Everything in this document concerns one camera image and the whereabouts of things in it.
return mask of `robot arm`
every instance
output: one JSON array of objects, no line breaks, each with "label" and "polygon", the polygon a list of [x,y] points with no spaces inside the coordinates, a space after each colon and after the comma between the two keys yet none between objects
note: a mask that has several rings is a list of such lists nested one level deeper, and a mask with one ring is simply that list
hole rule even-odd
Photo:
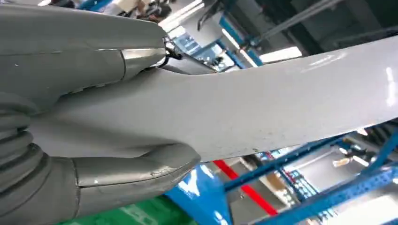
[{"label": "robot arm", "polygon": [[156,24],[16,5],[0,5],[0,18],[7,21],[0,24],[7,31],[0,46],[0,224],[54,224],[154,197],[200,161],[181,143],[149,146],[135,158],[52,157],[25,131],[62,95],[126,81],[160,61],[166,34]]},{"label": "robot arm", "polygon": [[[166,54],[154,23],[12,5],[0,19],[0,224],[125,205],[173,187],[199,155],[306,143],[398,112],[398,37],[229,73],[137,75]],[[64,158],[29,144],[29,118],[34,142]]]},{"label": "robot arm", "polygon": [[21,130],[28,125],[21,112],[0,114],[2,224],[54,224],[161,195],[200,160],[184,144],[136,158],[50,157]]}]

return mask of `metal rack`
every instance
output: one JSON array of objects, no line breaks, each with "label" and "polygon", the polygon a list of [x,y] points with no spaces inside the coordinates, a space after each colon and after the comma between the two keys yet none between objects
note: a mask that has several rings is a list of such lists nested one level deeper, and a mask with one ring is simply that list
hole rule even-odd
[{"label": "metal rack", "polygon": [[[249,187],[249,182],[274,171],[282,172],[283,167],[300,158],[310,155],[321,148],[339,143],[345,135],[338,135],[305,144],[296,150],[287,153],[257,169],[237,176],[235,179],[222,184],[221,181],[206,168],[200,165],[191,173],[182,184],[167,193],[174,202],[184,209],[198,224],[233,224],[228,210],[225,194],[239,187]],[[318,217],[321,221],[336,214],[332,207],[350,199],[363,195],[372,190],[381,188],[398,179],[398,163],[384,165],[389,152],[398,145],[398,132],[392,134],[382,147],[380,154],[361,174],[352,180],[337,184],[318,193],[297,171],[290,172],[294,178],[296,191],[301,193],[301,203],[280,214],[270,213],[268,217],[257,224],[295,224],[307,218]],[[387,224],[397,224],[393,220]]]}]

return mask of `green floor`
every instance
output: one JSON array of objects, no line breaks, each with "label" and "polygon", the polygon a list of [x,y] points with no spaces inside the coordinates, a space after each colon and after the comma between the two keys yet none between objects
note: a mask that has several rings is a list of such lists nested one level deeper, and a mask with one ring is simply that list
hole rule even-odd
[{"label": "green floor", "polygon": [[196,225],[196,223],[166,196],[159,196],[58,225]]}]

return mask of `curved white surface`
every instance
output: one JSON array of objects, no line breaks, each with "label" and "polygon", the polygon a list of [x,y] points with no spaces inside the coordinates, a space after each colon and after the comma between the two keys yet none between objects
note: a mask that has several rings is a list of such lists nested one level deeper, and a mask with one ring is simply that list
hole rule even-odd
[{"label": "curved white surface", "polygon": [[[229,73],[146,72],[66,99],[32,130],[44,150],[56,142],[68,156],[127,156],[137,145],[177,141],[208,161],[393,119],[397,82],[398,37],[391,37]],[[77,133],[61,134],[65,129],[56,124],[74,124]]]}]

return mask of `red bar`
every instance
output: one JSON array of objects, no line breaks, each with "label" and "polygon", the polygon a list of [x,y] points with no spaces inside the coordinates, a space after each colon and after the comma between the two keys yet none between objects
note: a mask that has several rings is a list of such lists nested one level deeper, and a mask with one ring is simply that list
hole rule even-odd
[{"label": "red bar", "polygon": [[[221,171],[223,171],[231,180],[236,179],[239,175],[228,166],[223,160],[213,161]],[[269,215],[274,216],[278,214],[278,212],[267,202],[265,201],[256,190],[254,190],[249,185],[243,185],[240,187],[243,192],[245,192],[254,202],[256,202],[265,212]]]}]

